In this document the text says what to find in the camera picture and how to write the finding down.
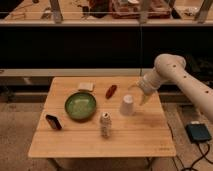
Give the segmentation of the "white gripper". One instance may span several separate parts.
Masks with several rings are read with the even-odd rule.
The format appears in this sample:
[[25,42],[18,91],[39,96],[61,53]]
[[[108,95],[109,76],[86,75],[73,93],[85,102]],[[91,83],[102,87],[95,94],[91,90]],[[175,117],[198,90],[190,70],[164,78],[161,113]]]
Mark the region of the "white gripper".
[[153,76],[143,76],[138,83],[130,85],[128,90],[133,88],[140,88],[143,91],[139,105],[144,105],[148,102],[150,95],[159,88],[159,81]]

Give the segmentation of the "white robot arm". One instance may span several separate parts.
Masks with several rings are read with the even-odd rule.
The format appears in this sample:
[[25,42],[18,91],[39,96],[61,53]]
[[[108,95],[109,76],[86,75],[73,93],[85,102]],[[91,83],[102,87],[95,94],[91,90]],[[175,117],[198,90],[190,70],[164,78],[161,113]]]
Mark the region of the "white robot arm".
[[160,54],[155,58],[153,69],[131,88],[138,87],[145,96],[150,96],[167,81],[172,82],[213,123],[213,89],[187,73],[185,66],[182,56]]

